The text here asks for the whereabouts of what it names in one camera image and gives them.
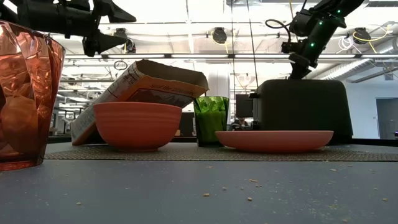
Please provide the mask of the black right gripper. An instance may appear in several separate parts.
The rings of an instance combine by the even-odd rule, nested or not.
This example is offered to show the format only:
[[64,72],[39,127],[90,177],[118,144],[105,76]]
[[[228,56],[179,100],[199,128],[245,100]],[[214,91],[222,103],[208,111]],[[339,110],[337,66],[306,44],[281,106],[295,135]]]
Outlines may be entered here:
[[289,78],[294,80],[301,80],[310,73],[309,67],[316,68],[318,65],[317,59],[310,60],[299,54],[290,54],[289,60],[292,66],[292,72]]

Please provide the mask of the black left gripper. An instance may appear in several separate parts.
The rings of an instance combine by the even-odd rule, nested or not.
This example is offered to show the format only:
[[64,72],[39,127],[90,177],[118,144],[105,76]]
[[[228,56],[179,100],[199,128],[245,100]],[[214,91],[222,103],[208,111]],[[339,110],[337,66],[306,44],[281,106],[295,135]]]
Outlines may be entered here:
[[93,0],[93,4],[92,15],[89,9],[72,7],[66,1],[55,4],[48,0],[23,0],[17,7],[17,17],[20,25],[33,30],[84,37],[84,54],[93,57],[127,42],[126,38],[101,33],[97,18],[108,16],[110,22],[136,22],[113,0]]

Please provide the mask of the orange cereal box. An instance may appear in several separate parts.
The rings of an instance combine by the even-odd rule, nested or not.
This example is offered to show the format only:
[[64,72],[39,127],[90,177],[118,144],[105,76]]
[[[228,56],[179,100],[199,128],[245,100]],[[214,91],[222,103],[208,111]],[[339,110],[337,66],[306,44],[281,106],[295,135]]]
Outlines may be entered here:
[[184,108],[208,90],[208,81],[202,72],[146,59],[135,61],[71,122],[72,144],[87,144],[98,137],[94,116],[97,103],[139,101]]

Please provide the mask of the red faceted plastic cup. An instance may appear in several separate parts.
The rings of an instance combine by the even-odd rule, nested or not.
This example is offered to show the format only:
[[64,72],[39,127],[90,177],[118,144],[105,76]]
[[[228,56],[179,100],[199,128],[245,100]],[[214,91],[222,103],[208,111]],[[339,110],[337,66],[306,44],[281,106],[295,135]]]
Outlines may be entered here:
[[0,172],[43,162],[64,58],[49,36],[0,21]]

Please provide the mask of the black and chrome toaster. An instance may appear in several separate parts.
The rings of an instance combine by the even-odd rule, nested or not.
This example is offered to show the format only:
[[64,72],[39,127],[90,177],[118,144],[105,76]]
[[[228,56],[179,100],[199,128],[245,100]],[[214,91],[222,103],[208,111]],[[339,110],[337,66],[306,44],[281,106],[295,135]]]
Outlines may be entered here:
[[332,145],[352,140],[348,97],[340,81],[267,80],[249,97],[255,130],[333,131]]

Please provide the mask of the black computer monitor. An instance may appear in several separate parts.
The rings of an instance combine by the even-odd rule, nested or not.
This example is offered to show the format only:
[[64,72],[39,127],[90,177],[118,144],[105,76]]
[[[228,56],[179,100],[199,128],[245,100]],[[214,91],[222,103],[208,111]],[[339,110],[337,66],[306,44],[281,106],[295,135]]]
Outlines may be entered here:
[[253,117],[253,101],[249,95],[236,95],[236,117],[252,118]]

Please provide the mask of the pink round plate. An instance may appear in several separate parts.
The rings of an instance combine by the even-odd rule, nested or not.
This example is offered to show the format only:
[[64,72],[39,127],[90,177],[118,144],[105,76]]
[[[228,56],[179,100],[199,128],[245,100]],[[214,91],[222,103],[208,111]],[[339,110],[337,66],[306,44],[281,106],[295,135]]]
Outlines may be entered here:
[[333,131],[217,131],[224,146],[245,152],[301,153],[326,146]]

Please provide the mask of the person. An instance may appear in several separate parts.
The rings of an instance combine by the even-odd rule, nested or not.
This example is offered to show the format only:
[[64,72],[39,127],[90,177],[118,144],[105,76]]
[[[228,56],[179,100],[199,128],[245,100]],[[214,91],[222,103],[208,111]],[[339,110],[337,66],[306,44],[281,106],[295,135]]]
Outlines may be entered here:
[[245,120],[245,118],[236,118],[231,123],[231,130],[232,131],[249,131],[249,130],[252,130],[252,126]]

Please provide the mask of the long ceiling light bar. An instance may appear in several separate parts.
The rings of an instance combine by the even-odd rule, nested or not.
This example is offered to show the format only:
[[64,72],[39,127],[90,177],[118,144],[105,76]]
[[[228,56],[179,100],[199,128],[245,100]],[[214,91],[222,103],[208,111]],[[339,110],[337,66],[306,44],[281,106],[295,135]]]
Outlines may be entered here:
[[[192,58],[192,59],[288,59],[288,54],[104,54],[89,57],[86,55],[66,55],[67,60],[85,59],[142,59],[142,58]],[[398,58],[398,54],[321,54],[319,59],[361,59]]]

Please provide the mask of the grey door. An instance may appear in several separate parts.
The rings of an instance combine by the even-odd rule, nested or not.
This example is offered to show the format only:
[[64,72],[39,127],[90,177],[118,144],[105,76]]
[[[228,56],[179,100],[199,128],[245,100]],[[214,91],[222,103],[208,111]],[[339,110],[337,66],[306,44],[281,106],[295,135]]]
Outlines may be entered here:
[[398,98],[377,98],[377,123],[381,139],[398,139]]

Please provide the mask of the red ribbed bowl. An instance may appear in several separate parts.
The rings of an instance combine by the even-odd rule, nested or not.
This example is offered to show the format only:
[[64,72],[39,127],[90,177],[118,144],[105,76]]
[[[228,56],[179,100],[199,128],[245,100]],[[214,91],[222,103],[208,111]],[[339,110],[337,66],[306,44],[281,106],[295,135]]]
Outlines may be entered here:
[[101,138],[120,150],[156,151],[168,144],[178,130],[182,109],[143,102],[110,102],[94,105],[95,125]]

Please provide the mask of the green faceted plastic cup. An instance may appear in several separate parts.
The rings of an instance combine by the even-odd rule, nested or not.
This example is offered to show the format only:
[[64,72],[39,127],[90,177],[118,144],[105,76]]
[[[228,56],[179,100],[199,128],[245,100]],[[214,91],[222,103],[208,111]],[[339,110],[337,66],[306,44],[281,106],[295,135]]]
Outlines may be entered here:
[[215,133],[227,130],[229,98],[201,96],[193,101],[193,105],[198,146],[223,147]]

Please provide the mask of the grey woven placemat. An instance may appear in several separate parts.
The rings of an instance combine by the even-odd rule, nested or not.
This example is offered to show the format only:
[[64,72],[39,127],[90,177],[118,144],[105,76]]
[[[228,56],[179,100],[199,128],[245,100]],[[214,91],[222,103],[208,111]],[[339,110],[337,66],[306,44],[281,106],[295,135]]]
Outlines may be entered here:
[[117,152],[105,146],[69,147],[48,152],[46,159],[121,160],[121,161],[319,161],[319,162],[398,162],[398,147],[327,146],[304,153],[254,153],[231,148],[204,148],[188,143],[173,143],[155,152]]

